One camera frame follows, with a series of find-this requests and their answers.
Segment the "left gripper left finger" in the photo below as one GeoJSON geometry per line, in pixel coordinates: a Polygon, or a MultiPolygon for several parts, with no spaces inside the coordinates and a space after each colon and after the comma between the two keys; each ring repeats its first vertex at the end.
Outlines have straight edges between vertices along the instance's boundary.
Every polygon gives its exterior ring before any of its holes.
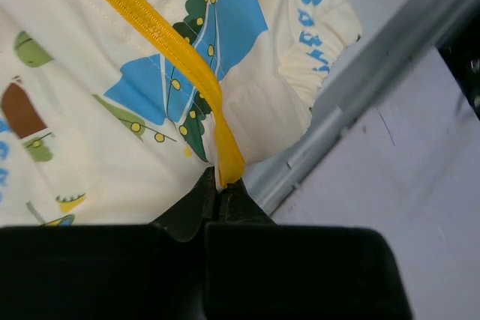
{"type": "Polygon", "coordinates": [[[1,229],[3,319],[203,319],[212,169],[145,225],[1,229]]]}

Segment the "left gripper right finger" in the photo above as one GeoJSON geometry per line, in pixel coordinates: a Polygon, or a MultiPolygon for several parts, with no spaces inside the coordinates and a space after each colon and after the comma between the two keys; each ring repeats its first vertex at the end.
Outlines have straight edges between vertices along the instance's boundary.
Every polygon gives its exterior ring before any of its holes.
{"type": "Polygon", "coordinates": [[[411,319],[398,265],[377,231],[274,223],[242,182],[204,232],[208,319],[411,319]]]}

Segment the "yellow cream dinosaur print jacket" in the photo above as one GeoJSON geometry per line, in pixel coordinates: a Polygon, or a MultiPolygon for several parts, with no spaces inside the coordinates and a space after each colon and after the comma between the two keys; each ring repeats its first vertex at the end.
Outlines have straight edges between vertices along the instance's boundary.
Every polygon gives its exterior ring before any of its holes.
{"type": "Polygon", "coordinates": [[[1,0],[1,224],[148,223],[297,143],[349,0],[1,0]]]}

